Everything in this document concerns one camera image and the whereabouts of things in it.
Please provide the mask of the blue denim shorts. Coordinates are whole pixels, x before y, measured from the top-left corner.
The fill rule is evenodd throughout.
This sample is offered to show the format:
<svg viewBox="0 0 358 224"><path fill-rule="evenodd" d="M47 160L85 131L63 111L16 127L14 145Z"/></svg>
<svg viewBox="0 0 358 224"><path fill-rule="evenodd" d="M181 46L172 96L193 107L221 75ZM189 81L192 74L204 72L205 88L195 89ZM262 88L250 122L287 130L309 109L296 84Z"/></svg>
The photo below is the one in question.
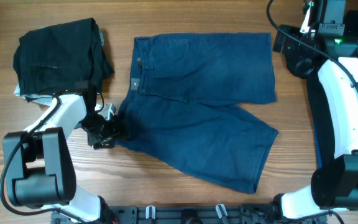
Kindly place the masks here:
<svg viewBox="0 0 358 224"><path fill-rule="evenodd" d="M276 100L268 33L136 37L119 145L253 194L277 130L242 104Z"/></svg>

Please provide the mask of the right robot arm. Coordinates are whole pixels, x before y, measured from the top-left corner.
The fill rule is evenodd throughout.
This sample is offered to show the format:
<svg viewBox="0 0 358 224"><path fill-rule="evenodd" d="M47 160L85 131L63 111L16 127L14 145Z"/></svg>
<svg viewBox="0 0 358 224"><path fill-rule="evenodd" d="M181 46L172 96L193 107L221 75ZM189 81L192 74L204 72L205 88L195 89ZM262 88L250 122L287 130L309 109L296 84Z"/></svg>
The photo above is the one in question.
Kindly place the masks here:
<svg viewBox="0 0 358 224"><path fill-rule="evenodd" d="M358 210L358 39L344 35L345 8L344 1L305 1L301 27L276 26L273 50L306 80L321 165L309 186L274 198L272 220Z"/></svg>

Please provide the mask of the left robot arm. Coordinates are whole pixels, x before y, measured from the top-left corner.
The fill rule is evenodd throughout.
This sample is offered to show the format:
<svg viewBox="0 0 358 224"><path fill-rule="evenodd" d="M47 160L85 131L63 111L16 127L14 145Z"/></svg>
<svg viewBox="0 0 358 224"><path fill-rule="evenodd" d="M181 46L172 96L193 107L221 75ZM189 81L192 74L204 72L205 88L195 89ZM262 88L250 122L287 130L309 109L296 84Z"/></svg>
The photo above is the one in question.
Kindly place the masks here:
<svg viewBox="0 0 358 224"><path fill-rule="evenodd" d="M74 129L87 133L94 149L112 148L124 138L123 123L113 105L96 109L98 91L90 82L51 94L49 109L23 131L2 140L4 168L0 200L20 216L55 212L73 223L118 223L106 201L76 183L67 139Z"/></svg>

